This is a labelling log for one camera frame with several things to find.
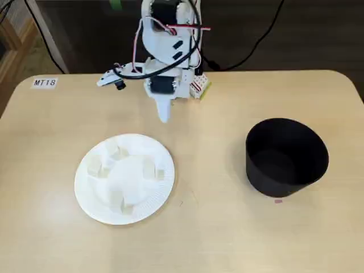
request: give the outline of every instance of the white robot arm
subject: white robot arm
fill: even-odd
[[[201,65],[200,1],[143,0],[143,44],[153,59],[134,63],[133,55],[132,63],[107,71],[97,85],[116,84],[123,89],[123,79],[144,78],[145,90],[155,100],[160,120],[167,122],[171,100],[190,96],[195,69]]]

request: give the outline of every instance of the table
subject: table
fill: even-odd
[[[202,101],[177,100],[159,121],[142,81],[97,88],[61,75],[54,90],[20,83],[0,119],[0,272],[362,272],[364,107],[333,71],[210,73]],[[300,121],[330,163],[283,199],[245,175],[245,137],[259,121]],[[79,207],[82,157],[113,135],[140,133],[171,152],[176,182],[150,218],[109,226]]]

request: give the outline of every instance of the white paper plate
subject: white paper plate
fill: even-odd
[[[133,207],[132,213],[123,214],[111,210],[97,197],[88,174],[87,162],[92,156],[99,155],[104,163],[107,151],[104,142],[114,140],[125,148],[130,155],[147,155],[154,158],[156,169],[162,170],[164,176],[156,181],[157,186],[141,203]],[[114,136],[93,147],[82,159],[75,175],[75,195],[82,210],[91,218],[111,225],[126,225],[141,221],[155,213],[168,199],[175,181],[175,167],[172,156],[158,141],[138,134]]]

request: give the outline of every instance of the black bowl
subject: black bowl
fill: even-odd
[[[328,165],[322,139],[291,119],[259,122],[246,138],[247,177],[254,188],[271,197],[286,197],[316,182]]]

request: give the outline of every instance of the wire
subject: wire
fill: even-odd
[[[59,66],[59,65],[58,65],[58,63],[56,62],[56,60],[53,58],[53,55],[52,55],[52,53],[51,53],[51,50],[50,50],[50,48],[49,48],[49,46],[48,46],[48,44],[47,44],[46,37],[44,36],[43,31],[42,31],[42,29],[40,28],[40,25],[39,25],[38,21],[36,20],[35,15],[34,15],[34,13],[33,13],[32,9],[30,8],[30,6],[29,6],[29,4],[28,4],[28,1],[27,1],[27,0],[24,0],[24,3],[25,3],[25,5],[26,5],[26,6],[27,6],[27,8],[28,8],[29,13],[30,13],[30,14],[32,15],[32,17],[33,17],[33,20],[34,20],[34,22],[35,22],[35,24],[36,24],[36,26],[37,26],[37,28],[38,28],[38,30],[39,30],[40,35],[42,36],[43,42],[44,42],[44,44],[45,44],[45,47],[47,48],[47,51],[48,51],[48,54],[49,54],[49,56],[50,56],[51,60],[53,61],[53,63],[55,64],[55,66],[59,69],[59,71],[60,71],[62,74],[65,74],[65,73],[64,73],[64,71],[63,71],[63,69],[61,68],[61,66]]]
[[[181,27],[181,28],[194,28],[197,29],[198,27],[193,25],[193,24],[168,24],[167,27],[170,28],[176,28],[176,27]],[[206,31],[210,31],[211,28],[210,27],[200,27],[201,30],[206,30]]]
[[[279,16],[279,13],[282,9],[282,6],[284,4],[284,0],[281,0],[280,3],[279,3],[279,6],[277,8],[277,11],[274,15],[274,18],[273,18],[273,21],[272,23],[270,24],[269,28],[266,30],[266,32],[257,40],[257,42],[254,44],[252,50],[250,51],[250,53],[243,59],[241,60],[240,62],[238,62],[237,64],[234,64],[234,65],[231,65],[227,68],[221,68],[219,64],[217,64],[215,61],[211,61],[209,59],[207,59],[203,54],[202,54],[202,58],[204,59],[204,61],[207,62],[207,64],[209,65],[209,67],[214,70],[214,71],[229,71],[229,70],[232,70],[236,67],[239,67],[240,65],[242,65],[243,63],[245,63],[246,61],[248,61],[248,59],[253,55],[253,53],[255,52],[255,50],[258,48],[258,45],[265,39],[265,37],[268,36],[268,34],[272,31],[277,19],[278,19],[278,16]]]
[[[116,70],[116,67],[113,68],[113,72],[115,73],[115,75],[119,76],[120,78],[124,78],[124,79],[127,79],[127,80],[142,80],[142,79],[145,79],[145,78],[150,78],[150,77],[155,77],[155,76],[158,76],[166,71],[169,71],[171,70],[172,68],[180,65],[181,63],[183,63],[184,61],[186,61],[188,58],[190,58],[190,56],[194,53],[194,51],[198,48],[198,44],[200,43],[200,40],[201,40],[201,19],[200,19],[200,16],[198,14],[198,11],[196,9],[196,6],[193,4],[192,0],[188,0],[189,4],[191,5],[192,7],[192,10],[193,10],[193,13],[195,14],[196,16],[196,20],[197,20],[197,24],[196,24],[196,27],[197,27],[197,43],[195,44],[195,46],[193,48],[190,49],[190,51],[184,55],[181,59],[179,59],[178,61],[175,61],[174,63],[160,69],[160,70],[157,70],[157,71],[154,71],[152,73],[149,73],[149,74],[143,74],[143,75],[134,75],[134,76],[128,76],[128,75],[123,75],[123,74],[120,74],[117,70]]]
[[[192,39],[193,39],[193,41],[196,43],[196,39],[195,39],[195,31],[192,31]],[[198,61],[198,65],[197,66],[195,66],[195,67],[193,67],[193,66],[190,66],[190,67],[192,67],[192,68],[194,68],[194,69],[196,69],[196,68],[199,68],[200,67],[200,65],[201,65],[201,63],[202,63],[202,56],[201,56],[201,51],[200,51],[200,49],[199,48],[197,48],[197,53],[198,53],[198,56],[199,56],[199,61]]]
[[[142,29],[142,25],[143,25],[143,19],[140,19],[138,29],[135,33],[135,38],[134,38],[134,43],[133,43],[133,58],[131,59],[131,66],[133,67],[133,70],[135,70],[139,73],[141,73],[141,72],[139,70],[137,70],[137,68],[135,67],[135,56],[137,55],[137,42],[138,42],[140,30]]]
[[[0,14],[4,12],[3,17],[0,20],[0,25],[2,24],[2,22],[5,20],[7,13],[10,10],[11,5],[13,4],[15,0],[10,0],[9,2],[7,2],[5,5],[3,5],[0,9]]]
[[[160,20],[155,19],[152,16],[145,16],[145,18],[151,19],[154,22],[156,22],[158,25],[161,26],[161,28],[163,28],[165,31],[167,31],[170,35],[177,35],[177,32],[174,29],[165,26]],[[139,20],[139,26],[138,26],[138,29],[137,29],[137,31],[135,33],[134,42],[133,42],[133,58],[132,58],[132,61],[131,61],[131,66],[132,66],[133,70],[138,72],[138,73],[142,73],[142,72],[139,71],[135,67],[135,58],[136,58],[136,55],[137,55],[138,37],[139,37],[139,33],[140,33],[141,29],[142,29],[142,26],[143,26],[143,18]]]
[[[145,16],[145,18],[151,19],[154,22],[156,22],[162,29],[164,29],[165,31],[167,31],[169,34],[171,35],[177,35],[176,31],[168,26],[165,26],[160,20],[155,19],[152,16]]]

